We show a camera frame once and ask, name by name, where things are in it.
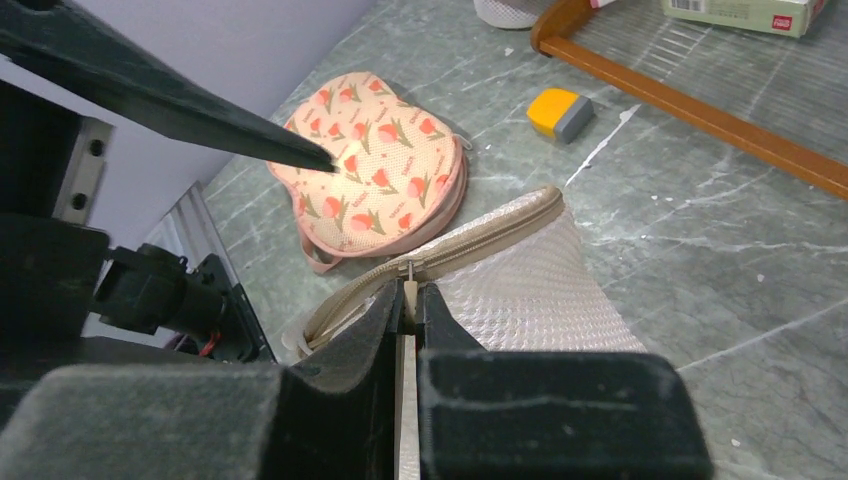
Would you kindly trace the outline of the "beige mesh laundry bag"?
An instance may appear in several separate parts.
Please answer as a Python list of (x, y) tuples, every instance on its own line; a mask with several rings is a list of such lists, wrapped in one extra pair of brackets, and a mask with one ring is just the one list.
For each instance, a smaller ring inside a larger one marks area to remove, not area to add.
[(562, 191), (545, 186), (359, 275), (288, 328), (295, 358), (358, 320), (388, 281), (435, 283), (453, 318), (491, 350), (645, 347), (588, 272)]

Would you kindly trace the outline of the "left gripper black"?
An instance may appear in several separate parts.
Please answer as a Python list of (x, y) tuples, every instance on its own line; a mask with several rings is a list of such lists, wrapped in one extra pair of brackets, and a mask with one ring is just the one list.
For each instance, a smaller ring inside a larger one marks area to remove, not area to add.
[[(195, 84), (73, 1), (4, 1), (14, 64), (168, 138), (300, 169), (334, 157)], [(109, 236), (87, 227), (111, 133), (1, 85), (1, 382), (32, 383), (78, 342)]]

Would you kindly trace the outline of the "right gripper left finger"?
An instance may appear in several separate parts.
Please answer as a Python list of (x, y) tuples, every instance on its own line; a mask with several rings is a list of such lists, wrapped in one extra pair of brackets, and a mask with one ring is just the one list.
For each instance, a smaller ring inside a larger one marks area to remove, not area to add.
[(393, 479), (393, 280), (324, 349), (290, 365), (162, 353), (67, 365), (24, 395), (1, 433), (5, 479)]

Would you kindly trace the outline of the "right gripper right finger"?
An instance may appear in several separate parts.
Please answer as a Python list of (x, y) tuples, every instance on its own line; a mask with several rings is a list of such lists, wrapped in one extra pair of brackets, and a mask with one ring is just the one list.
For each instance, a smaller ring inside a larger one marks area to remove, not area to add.
[(417, 294), (425, 479), (710, 479), (693, 402), (664, 358), (493, 351), (432, 283)]

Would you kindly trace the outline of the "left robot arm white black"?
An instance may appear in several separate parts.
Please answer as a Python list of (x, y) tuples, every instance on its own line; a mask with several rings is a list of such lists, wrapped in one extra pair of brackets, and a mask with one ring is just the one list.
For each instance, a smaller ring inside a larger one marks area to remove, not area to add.
[[(165, 137), (306, 170), (330, 172), (321, 146), (196, 85), (72, 1), (5, 1), (1, 53), (13, 64)], [(87, 316), (143, 334), (263, 343), (242, 290), (216, 255), (198, 272), (143, 245), (110, 248), (91, 229), (108, 124), (10, 83), (1, 86), (1, 342), (74, 355)]]

